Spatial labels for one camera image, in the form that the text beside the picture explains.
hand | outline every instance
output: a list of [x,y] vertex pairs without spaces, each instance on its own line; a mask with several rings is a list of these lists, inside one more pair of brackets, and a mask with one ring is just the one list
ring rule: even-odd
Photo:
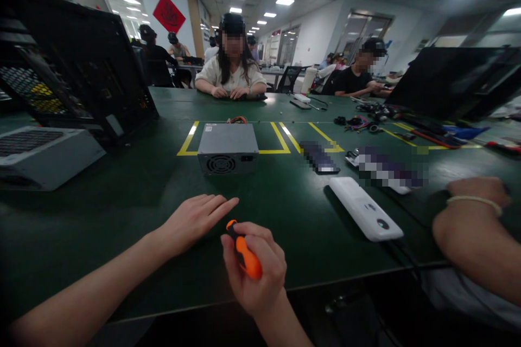
[[212,96],[216,99],[221,99],[221,98],[225,98],[228,96],[228,93],[227,91],[222,88],[222,87],[215,87],[213,90],[212,90]]
[[170,218],[153,232],[161,253],[169,259],[178,256],[207,234],[239,203],[222,195],[199,195],[187,199]]
[[284,251],[273,241],[271,232],[252,222],[234,225],[235,232],[246,235],[248,248],[257,255],[262,265],[262,277],[253,280],[240,268],[234,252],[233,239],[221,236],[223,257],[233,294],[244,310],[254,318],[274,310],[285,297],[284,278],[286,261]]
[[230,99],[239,99],[241,96],[247,95],[249,91],[249,88],[235,87],[230,93]]
[[497,203],[501,208],[512,203],[511,198],[505,192],[503,182],[496,177],[460,179],[447,184],[447,190],[453,196],[467,195],[488,199]]

wristband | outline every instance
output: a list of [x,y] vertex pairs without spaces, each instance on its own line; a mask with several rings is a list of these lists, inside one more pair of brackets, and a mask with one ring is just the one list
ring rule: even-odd
[[454,201],[476,201],[476,202],[486,203],[487,205],[492,206],[492,208],[495,210],[495,213],[498,215],[498,217],[501,217],[501,215],[503,215],[503,210],[501,207],[499,207],[499,205],[497,203],[495,203],[494,201],[485,199],[485,198],[474,197],[474,196],[470,196],[470,195],[456,195],[456,196],[448,199],[447,203],[451,203]]

red diamond sign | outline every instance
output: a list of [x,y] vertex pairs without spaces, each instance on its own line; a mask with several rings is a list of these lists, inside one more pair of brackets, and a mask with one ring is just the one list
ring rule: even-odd
[[159,0],[153,15],[167,31],[173,31],[176,34],[186,20],[172,0]]

orange screwdriver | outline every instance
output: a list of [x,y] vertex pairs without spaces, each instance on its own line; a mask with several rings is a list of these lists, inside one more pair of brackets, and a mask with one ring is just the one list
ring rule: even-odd
[[262,277],[261,262],[259,262],[255,254],[249,250],[244,235],[236,233],[233,229],[236,223],[237,220],[231,220],[226,225],[226,230],[235,244],[235,254],[237,255],[239,265],[251,279],[260,279]]

